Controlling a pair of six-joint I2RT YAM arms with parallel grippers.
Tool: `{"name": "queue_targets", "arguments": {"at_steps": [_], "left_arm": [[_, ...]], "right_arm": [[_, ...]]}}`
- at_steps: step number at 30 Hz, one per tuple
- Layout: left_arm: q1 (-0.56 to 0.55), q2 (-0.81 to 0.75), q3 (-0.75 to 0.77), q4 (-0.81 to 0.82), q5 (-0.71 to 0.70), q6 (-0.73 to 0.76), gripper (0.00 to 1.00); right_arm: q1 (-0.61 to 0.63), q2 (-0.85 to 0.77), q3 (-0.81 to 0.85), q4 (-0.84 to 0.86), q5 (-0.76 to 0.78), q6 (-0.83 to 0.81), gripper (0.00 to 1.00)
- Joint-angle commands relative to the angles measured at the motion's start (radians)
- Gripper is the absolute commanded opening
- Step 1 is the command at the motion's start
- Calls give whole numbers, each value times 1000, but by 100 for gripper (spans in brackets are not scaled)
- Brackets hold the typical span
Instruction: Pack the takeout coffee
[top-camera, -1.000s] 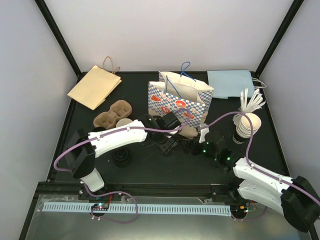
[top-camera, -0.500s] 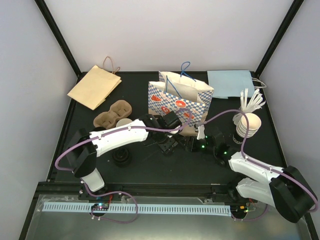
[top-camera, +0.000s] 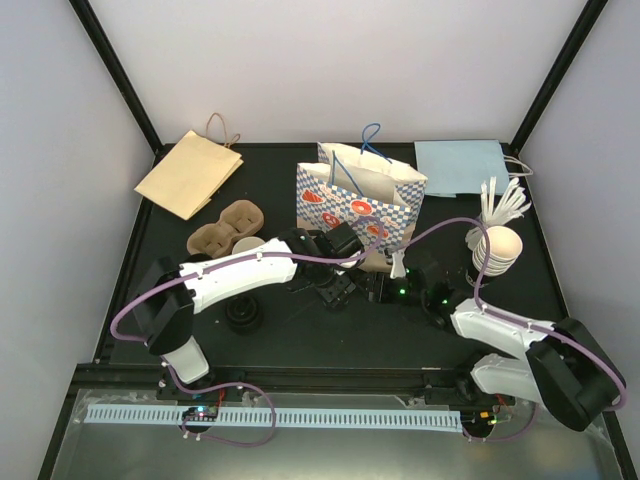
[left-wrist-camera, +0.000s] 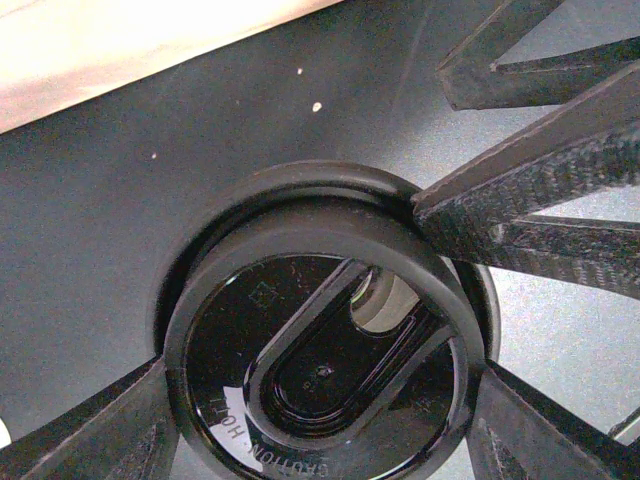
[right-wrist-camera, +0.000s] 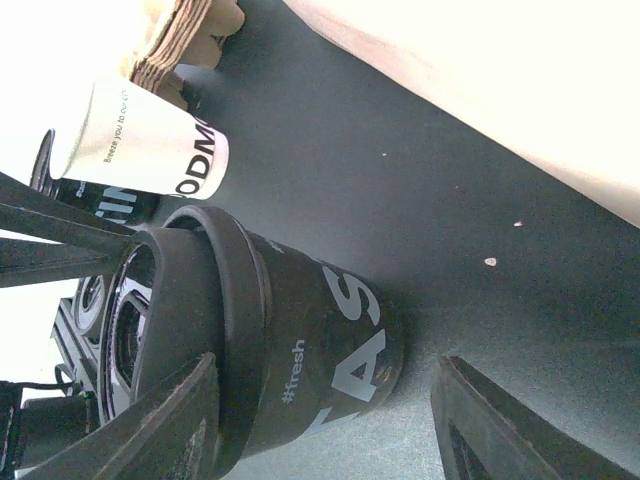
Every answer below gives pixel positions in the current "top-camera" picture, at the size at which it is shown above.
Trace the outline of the single black lid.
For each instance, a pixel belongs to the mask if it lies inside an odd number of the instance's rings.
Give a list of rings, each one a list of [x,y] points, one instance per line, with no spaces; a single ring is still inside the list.
[[[331,303],[327,305],[327,309],[332,312],[342,311],[348,306],[349,302]]]

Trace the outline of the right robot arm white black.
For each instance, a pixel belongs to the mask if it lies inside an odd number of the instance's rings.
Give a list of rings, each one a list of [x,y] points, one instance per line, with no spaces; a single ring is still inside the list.
[[[577,319],[535,320],[479,306],[437,263],[409,266],[400,275],[361,273],[357,282],[371,302],[419,308],[432,327],[492,348],[454,379],[457,396],[467,403],[487,394],[518,397],[574,431],[622,404],[623,376]]]

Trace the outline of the blue checkered paper bag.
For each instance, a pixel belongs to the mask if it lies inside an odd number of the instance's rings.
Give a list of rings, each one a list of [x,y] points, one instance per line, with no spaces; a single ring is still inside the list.
[[[361,268],[389,273],[386,249],[406,248],[416,228],[427,177],[371,145],[377,122],[364,127],[362,144],[319,142],[317,160],[296,165],[297,226],[327,232],[343,222],[368,248],[381,243]]]

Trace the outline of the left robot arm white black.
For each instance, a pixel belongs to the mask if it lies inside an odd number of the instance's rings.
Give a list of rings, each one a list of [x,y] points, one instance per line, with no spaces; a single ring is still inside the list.
[[[355,229],[341,223],[322,232],[294,228],[246,252],[178,265],[161,261],[132,309],[150,354],[164,360],[193,399],[207,397],[215,376],[194,334],[194,317],[249,291],[294,279],[308,281],[329,305],[350,291],[346,271],[365,258]]]

